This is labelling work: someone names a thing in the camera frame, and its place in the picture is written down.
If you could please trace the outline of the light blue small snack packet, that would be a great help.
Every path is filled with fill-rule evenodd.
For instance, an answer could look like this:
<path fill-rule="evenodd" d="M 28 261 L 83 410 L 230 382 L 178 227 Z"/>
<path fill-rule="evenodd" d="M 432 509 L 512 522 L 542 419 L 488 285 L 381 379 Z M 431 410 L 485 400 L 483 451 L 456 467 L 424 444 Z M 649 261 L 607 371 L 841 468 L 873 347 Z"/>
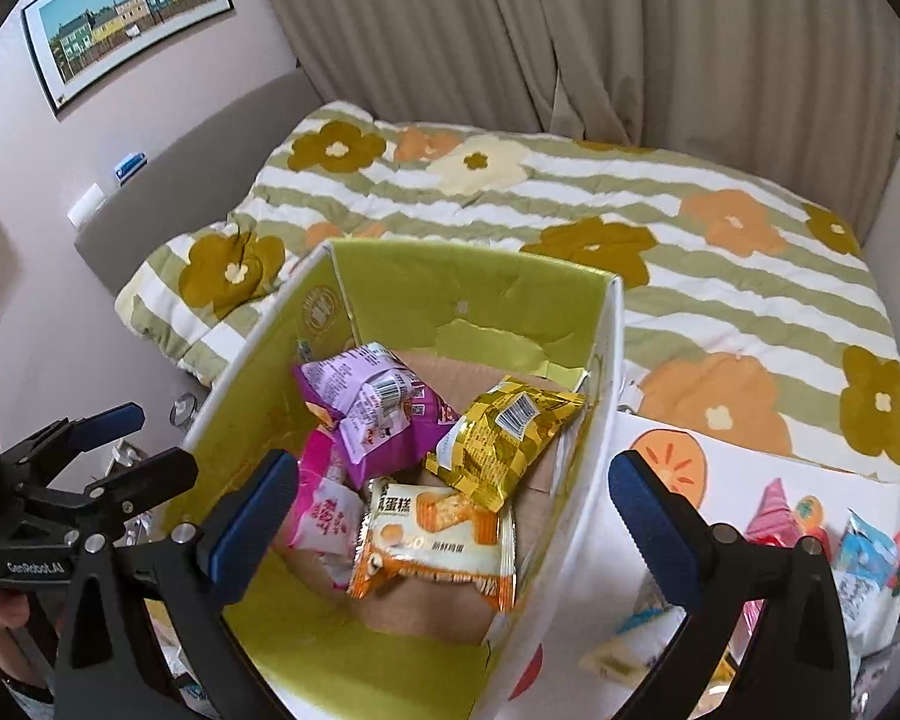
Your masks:
<path fill-rule="evenodd" d="M 885 532 L 848 512 L 832 573 L 848 643 L 862 653 L 886 647 L 900 615 L 900 524 Z"/>

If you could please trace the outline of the orange cream egg cake packet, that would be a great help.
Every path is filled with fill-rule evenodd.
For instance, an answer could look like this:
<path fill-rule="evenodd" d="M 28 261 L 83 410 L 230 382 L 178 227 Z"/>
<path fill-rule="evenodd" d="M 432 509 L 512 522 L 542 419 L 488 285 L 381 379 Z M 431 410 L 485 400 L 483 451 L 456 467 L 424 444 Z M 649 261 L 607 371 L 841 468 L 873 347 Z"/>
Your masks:
<path fill-rule="evenodd" d="M 471 585 L 507 613 L 517 600 L 512 511 L 496 514 L 452 488 L 372 479 L 347 594 L 364 598 L 393 578 Z"/>

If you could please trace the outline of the pink white snack packet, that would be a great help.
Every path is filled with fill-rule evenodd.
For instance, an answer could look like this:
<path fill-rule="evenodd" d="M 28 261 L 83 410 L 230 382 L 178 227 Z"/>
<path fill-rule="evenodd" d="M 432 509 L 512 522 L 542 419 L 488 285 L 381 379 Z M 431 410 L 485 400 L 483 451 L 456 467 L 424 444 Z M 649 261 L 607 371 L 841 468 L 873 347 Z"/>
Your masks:
<path fill-rule="evenodd" d="M 334 590 L 351 580 L 357 536 L 365 504 L 349 484 L 346 459 L 323 427 L 304 444 L 297 494 L 284 518 L 279 544 L 289 551 L 315 553 Z"/>

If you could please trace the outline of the beige curtain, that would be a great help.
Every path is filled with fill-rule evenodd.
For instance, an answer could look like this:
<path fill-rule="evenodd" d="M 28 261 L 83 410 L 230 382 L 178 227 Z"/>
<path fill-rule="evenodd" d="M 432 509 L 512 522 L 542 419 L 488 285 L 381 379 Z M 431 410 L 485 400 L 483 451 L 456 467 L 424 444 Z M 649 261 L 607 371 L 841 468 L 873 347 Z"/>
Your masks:
<path fill-rule="evenodd" d="M 886 0 L 269 0 L 318 94 L 389 121 L 658 146 L 877 219 L 900 149 Z"/>

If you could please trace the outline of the floral striped green quilt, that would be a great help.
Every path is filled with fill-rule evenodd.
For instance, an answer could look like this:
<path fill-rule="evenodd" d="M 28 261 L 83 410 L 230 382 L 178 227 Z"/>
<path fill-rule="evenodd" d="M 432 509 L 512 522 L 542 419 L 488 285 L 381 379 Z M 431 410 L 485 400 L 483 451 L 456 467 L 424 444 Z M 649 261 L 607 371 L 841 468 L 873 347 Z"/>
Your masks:
<path fill-rule="evenodd" d="M 852 227 L 686 154 L 306 115 L 222 220 L 162 236 L 119 285 L 138 337 L 201 382 L 320 242 L 487 245 L 617 275 L 639 411 L 900 483 L 900 355 Z"/>

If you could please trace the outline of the grey padded headboard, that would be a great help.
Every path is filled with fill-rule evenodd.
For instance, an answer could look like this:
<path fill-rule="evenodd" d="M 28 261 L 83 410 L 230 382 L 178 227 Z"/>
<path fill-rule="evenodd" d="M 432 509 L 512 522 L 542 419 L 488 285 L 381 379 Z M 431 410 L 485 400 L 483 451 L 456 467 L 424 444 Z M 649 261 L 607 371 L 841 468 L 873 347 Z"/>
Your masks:
<path fill-rule="evenodd" d="M 159 245 L 223 220 L 266 158 L 322 105 L 302 70 L 219 110 L 148 162 L 92 213 L 74 249 L 110 294 Z"/>

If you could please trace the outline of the purple snack packet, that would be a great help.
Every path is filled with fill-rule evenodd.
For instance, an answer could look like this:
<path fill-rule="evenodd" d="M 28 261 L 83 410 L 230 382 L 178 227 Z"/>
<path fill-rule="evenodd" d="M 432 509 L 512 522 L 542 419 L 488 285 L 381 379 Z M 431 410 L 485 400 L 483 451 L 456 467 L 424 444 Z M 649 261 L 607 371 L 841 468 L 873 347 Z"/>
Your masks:
<path fill-rule="evenodd" d="M 304 362 L 294 377 L 356 488 L 416 465 L 458 421 L 429 383 L 376 341 Z"/>

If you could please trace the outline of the white wall switch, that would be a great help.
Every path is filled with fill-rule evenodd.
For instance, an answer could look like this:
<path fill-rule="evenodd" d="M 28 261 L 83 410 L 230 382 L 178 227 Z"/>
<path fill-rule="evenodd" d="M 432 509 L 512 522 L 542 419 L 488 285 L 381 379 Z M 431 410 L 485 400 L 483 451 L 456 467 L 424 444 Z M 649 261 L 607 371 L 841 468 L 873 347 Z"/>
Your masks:
<path fill-rule="evenodd" d="M 66 213 L 69 224 L 74 229 L 82 229 L 106 201 L 107 193 L 103 192 L 103 188 L 98 184 L 92 184 Z"/>

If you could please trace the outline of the pink red small snack packet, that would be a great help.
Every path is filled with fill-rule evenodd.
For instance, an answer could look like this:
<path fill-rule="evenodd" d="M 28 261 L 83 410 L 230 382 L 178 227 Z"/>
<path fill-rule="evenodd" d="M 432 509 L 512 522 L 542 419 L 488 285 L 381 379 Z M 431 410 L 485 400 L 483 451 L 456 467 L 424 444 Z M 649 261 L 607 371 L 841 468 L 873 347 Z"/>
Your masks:
<path fill-rule="evenodd" d="M 787 493 L 781 478 L 774 479 L 764 489 L 758 512 L 746 527 L 749 543 L 793 548 L 805 536 L 813 536 L 823 546 L 827 559 L 832 557 L 831 538 L 824 528 L 824 507 L 821 501 L 809 494 L 788 504 Z"/>

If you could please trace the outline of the gold foil snack packet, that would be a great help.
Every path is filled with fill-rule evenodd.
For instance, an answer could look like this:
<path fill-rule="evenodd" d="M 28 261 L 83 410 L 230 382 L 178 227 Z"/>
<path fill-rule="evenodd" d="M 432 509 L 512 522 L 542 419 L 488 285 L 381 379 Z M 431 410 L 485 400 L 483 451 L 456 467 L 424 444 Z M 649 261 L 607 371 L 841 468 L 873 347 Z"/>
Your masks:
<path fill-rule="evenodd" d="M 473 400 L 422 463 L 471 502 L 498 512 L 583 405 L 580 394 L 505 376 Z"/>

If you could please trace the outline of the blue white small device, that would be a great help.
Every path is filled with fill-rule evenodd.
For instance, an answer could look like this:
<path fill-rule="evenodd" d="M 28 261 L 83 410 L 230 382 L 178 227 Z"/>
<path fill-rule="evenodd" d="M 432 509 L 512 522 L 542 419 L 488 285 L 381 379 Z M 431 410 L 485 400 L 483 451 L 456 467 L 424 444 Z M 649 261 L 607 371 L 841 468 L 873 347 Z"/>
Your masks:
<path fill-rule="evenodd" d="M 148 164 L 148 156 L 142 153 L 142 151 L 128 154 L 123 160 L 119 161 L 113 170 L 116 183 L 118 185 L 125 185 L 126 182 L 128 182 L 131 177 L 136 176 L 146 164 Z"/>

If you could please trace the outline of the green cardboard box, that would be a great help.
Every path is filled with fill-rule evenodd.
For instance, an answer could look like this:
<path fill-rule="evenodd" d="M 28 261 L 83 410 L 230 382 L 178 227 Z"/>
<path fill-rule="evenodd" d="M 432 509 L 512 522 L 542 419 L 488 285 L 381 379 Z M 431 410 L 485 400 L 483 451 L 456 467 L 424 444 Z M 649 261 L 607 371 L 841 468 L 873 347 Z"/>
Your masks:
<path fill-rule="evenodd" d="M 583 577 L 622 372 L 621 281 L 562 260 L 416 241 L 320 245 L 215 381 L 185 445 L 198 481 L 165 509 L 201 520 L 271 449 L 315 424 L 292 371 L 375 341 L 455 408 L 501 377 L 583 395 L 585 410 L 521 482 L 517 604 L 400 580 L 349 601 L 312 561 L 267 557 L 226 618 L 279 706 L 301 718 L 496 718 Z"/>

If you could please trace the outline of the framed houses picture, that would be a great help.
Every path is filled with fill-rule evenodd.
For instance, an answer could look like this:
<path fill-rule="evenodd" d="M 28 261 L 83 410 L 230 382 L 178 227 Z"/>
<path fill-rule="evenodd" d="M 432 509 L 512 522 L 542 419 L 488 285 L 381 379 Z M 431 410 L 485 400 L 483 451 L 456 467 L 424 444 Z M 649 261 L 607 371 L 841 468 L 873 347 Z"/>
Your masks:
<path fill-rule="evenodd" d="M 32 0 L 22 23 L 43 93 L 61 112 L 138 55 L 232 10 L 232 0 Z"/>

